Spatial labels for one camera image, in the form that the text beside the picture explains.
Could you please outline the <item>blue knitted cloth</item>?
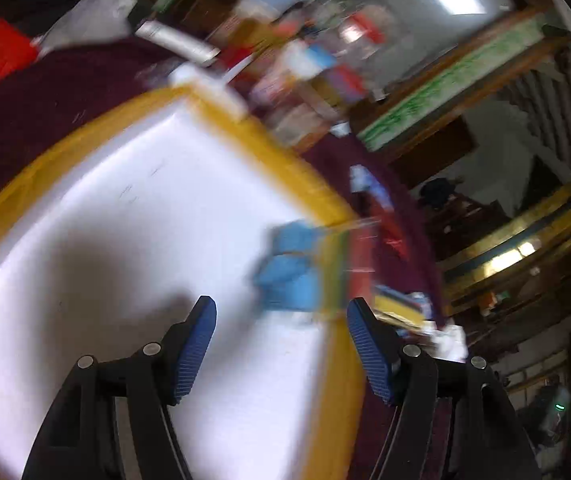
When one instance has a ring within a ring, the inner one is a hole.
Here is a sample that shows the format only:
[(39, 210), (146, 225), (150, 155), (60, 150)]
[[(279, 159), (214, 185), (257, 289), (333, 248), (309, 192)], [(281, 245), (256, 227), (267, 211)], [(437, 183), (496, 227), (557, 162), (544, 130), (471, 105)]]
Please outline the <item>blue knitted cloth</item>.
[(323, 229), (294, 221), (272, 232), (272, 246), (253, 276), (265, 311), (311, 313), (321, 301), (317, 263)]

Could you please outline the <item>colourful cloth pack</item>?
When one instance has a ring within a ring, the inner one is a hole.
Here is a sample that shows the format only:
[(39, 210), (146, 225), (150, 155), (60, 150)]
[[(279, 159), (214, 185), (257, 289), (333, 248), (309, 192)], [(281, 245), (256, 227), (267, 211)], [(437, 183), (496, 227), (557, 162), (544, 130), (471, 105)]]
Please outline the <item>colourful cloth pack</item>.
[(422, 295), (405, 295), (383, 284), (375, 250), (381, 238), (380, 223), (373, 219), (333, 226), (318, 244), (321, 300), (315, 316), (340, 318), (349, 302), (363, 298), (378, 320), (420, 334), (431, 304)]

